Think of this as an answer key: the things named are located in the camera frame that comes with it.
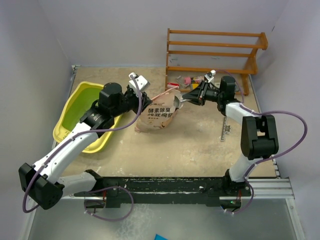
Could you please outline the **pink cat litter bag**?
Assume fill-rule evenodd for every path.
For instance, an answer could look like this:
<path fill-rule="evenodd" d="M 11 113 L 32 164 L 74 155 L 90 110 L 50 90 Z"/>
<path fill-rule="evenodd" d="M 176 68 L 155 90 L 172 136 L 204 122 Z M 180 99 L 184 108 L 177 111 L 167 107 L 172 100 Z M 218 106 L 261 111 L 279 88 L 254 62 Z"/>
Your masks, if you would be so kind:
<path fill-rule="evenodd" d="M 134 130 L 137 133 L 150 133 L 166 128 L 180 108 L 175 108 L 174 97 L 182 99 L 178 88 L 171 88 L 152 98 L 152 103 L 138 117 Z"/>

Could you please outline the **silver metal scoop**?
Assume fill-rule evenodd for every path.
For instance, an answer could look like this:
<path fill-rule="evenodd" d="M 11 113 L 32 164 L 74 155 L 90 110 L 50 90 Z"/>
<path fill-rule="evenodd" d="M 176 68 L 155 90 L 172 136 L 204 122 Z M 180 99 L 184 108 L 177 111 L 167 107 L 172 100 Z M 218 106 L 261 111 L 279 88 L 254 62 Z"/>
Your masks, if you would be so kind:
<path fill-rule="evenodd" d="M 176 108 L 176 109 L 180 109 L 183 107 L 184 103 L 185 102 L 188 102 L 189 100 L 188 99 L 184 99 L 184 98 L 179 98 L 177 96 L 174 97 L 174 100 L 173 100 L 173 106 Z"/>

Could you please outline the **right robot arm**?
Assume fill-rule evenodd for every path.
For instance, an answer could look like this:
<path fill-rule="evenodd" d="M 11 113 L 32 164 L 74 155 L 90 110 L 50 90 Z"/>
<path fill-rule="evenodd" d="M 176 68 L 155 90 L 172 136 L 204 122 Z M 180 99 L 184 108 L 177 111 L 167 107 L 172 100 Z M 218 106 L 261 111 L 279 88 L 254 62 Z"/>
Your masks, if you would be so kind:
<path fill-rule="evenodd" d="M 279 150 L 275 117 L 271 114 L 258 115 L 243 109 L 243 104 L 235 98 L 236 80 L 223 76 L 220 86 L 208 80 L 202 81 L 192 91 L 182 95 L 182 99 L 197 106 L 207 101 L 217 104 L 218 111 L 241 125 L 241 155 L 226 172 L 228 180 L 222 183 L 222 190 L 228 196 L 240 190 L 240 183 L 252 172 L 258 161 L 267 159 Z"/>

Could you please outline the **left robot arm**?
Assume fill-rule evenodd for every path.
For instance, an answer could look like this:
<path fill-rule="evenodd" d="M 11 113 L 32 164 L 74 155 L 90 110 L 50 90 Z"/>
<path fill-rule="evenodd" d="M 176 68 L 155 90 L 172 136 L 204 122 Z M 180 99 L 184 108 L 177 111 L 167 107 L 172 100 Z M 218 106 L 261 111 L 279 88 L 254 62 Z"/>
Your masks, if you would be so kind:
<path fill-rule="evenodd" d="M 145 90 L 146 80 L 130 80 L 126 92 L 120 84 L 107 83 L 99 92 L 90 109 L 80 118 L 71 133 L 50 153 L 33 165 L 24 163 L 18 170 L 21 188 L 24 191 L 22 210 L 27 198 L 33 199 L 44 210 L 52 208 L 62 197 L 79 192 L 98 196 L 103 191 L 99 176 L 92 170 L 78 175 L 62 177 L 63 171 L 91 143 L 105 132 L 115 131 L 115 118 L 129 111 L 137 116 L 152 103 Z"/>

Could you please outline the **red white small box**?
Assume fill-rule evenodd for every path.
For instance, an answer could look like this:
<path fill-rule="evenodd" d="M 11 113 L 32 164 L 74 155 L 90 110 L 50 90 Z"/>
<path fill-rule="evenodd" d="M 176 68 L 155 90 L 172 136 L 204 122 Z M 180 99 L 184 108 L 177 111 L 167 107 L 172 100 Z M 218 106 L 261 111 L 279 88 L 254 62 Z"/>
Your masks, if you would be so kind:
<path fill-rule="evenodd" d="M 180 85 L 178 83 L 173 83 L 173 82 L 168 82 L 167 83 L 167 88 L 168 89 L 178 89 Z"/>

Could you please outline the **yellow green litter box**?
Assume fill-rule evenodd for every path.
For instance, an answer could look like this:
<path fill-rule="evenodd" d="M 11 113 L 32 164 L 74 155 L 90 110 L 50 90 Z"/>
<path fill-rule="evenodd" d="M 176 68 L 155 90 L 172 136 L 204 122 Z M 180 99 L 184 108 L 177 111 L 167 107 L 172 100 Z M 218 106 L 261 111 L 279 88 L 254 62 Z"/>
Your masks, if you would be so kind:
<path fill-rule="evenodd" d="M 104 85 L 83 81 L 68 98 L 65 103 L 60 118 L 53 129 L 53 138 L 57 143 L 62 142 L 74 129 L 80 118 L 91 107 L 92 103 L 99 98 L 99 92 Z M 82 152 L 94 154 L 102 151 L 113 132 L 104 133 L 98 140 L 86 147 Z"/>

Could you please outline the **grey ruler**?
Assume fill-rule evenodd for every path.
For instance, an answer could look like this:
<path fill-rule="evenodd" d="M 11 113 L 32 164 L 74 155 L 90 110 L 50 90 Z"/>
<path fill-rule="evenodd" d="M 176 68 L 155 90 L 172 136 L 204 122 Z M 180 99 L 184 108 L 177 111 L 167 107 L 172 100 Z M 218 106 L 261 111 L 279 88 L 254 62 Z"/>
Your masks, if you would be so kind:
<path fill-rule="evenodd" d="M 226 135 L 231 131 L 231 126 L 228 125 L 228 117 L 224 116 L 222 121 L 220 141 L 224 142 L 226 140 Z"/>

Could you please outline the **orange wooden shelf rack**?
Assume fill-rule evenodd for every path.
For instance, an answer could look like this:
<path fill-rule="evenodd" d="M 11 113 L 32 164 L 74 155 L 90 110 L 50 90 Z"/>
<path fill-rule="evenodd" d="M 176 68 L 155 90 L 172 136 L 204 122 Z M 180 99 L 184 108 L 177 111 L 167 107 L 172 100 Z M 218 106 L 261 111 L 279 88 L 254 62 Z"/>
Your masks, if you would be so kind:
<path fill-rule="evenodd" d="M 185 40 L 172 40 L 171 35 L 194 35 L 194 36 L 221 36 L 221 37 L 239 37 L 239 38 L 256 38 L 255 43 L 226 43 L 226 42 L 200 42 L 200 41 L 185 41 Z M 166 36 L 166 63 L 165 63 L 165 82 L 164 89 L 168 90 L 169 85 L 169 72 L 193 72 L 201 73 L 208 72 L 211 67 L 196 67 L 196 66 L 173 66 L 170 65 L 169 57 L 172 55 L 184 56 L 206 56 L 206 57 L 227 57 L 227 58 L 246 58 L 243 67 L 230 68 L 230 67 L 214 67 L 217 72 L 228 72 L 230 74 L 238 74 L 241 77 L 243 94 L 249 95 L 250 90 L 248 86 L 248 78 L 250 75 L 258 73 L 257 67 L 257 52 L 258 50 L 267 50 L 268 39 L 265 32 L 261 33 L 244 33 L 244 32 L 219 32 L 219 31 L 199 31 L 199 30 L 176 30 L 167 29 Z M 171 46 L 183 47 L 208 47 L 208 48 L 233 48 L 233 49 L 250 49 L 249 53 L 236 53 L 236 52 L 214 52 L 214 51 L 199 51 L 199 50 L 172 50 Z"/>

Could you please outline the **blue object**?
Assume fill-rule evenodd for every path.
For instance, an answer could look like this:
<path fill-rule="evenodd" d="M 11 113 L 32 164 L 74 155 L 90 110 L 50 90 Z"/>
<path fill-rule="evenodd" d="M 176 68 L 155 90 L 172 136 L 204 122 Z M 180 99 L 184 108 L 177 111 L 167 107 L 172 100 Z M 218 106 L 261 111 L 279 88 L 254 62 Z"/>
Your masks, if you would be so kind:
<path fill-rule="evenodd" d="M 168 240 L 167 238 L 159 235 L 159 234 L 156 234 L 155 237 L 154 237 L 154 240 Z"/>

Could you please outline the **black base frame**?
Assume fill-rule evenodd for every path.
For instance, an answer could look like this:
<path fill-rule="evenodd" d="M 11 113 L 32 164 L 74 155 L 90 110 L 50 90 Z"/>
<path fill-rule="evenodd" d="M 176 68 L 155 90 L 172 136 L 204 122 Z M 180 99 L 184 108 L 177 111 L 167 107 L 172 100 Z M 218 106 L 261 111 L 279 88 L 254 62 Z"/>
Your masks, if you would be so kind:
<path fill-rule="evenodd" d="M 105 197 L 106 208 L 121 204 L 183 204 L 239 208 L 240 197 L 251 196 L 246 182 L 228 177 L 99 177 L 91 192 L 76 197 Z"/>

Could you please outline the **aluminium rail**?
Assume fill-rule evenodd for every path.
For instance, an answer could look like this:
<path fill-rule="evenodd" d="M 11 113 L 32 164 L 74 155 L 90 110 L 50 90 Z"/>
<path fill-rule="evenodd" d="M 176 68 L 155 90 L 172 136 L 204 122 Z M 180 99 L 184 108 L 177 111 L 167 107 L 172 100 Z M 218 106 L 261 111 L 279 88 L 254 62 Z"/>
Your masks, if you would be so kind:
<path fill-rule="evenodd" d="M 255 199 L 294 199 L 291 182 L 288 178 L 251 178 L 250 185 Z"/>

